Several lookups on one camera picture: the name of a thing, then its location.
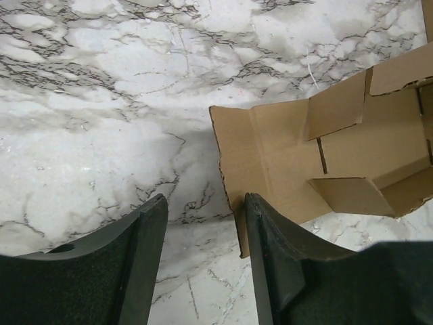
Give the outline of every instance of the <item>black plastic part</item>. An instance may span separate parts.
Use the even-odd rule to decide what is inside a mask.
[[[168,220],[157,195],[48,253],[0,256],[0,325],[145,325]]]
[[[247,194],[260,325],[433,324],[433,242],[361,251],[320,239]]]

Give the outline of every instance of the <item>hole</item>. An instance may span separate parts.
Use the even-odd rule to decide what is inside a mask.
[[[320,137],[317,138],[317,145],[319,147],[320,161],[322,162],[323,173],[327,174],[326,160],[325,160],[325,155],[323,153],[322,140]]]
[[[71,251],[74,248],[75,248],[74,244],[63,244],[56,247],[55,249],[51,249],[49,252],[47,252],[47,254],[64,253],[64,252]]]

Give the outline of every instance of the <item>white marble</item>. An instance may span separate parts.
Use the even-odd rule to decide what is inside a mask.
[[[1,0],[0,253],[53,248],[163,193],[150,324],[256,324],[208,115],[308,97],[426,42],[420,0]],[[305,227],[362,249],[401,220]]]

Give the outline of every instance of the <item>brown cardboard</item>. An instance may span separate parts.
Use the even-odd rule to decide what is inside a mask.
[[[400,217],[431,199],[432,81],[430,43],[308,100],[211,107],[242,256],[247,192],[296,223],[331,211]]]

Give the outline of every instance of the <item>cardboard divider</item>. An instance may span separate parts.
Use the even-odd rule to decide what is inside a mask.
[[[306,139],[361,123],[366,72],[360,72],[310,98]]]
[[[433,43],[373,67],[370,94],[384,95],[433,79]]]
[[[396,217],[418,209],[433,197],[433,167],[428,167],[382,190]]]
[[[367,178],[311,179],[311,185],[326,203],[340,213],[394,216],[395,212],[380,190]]]

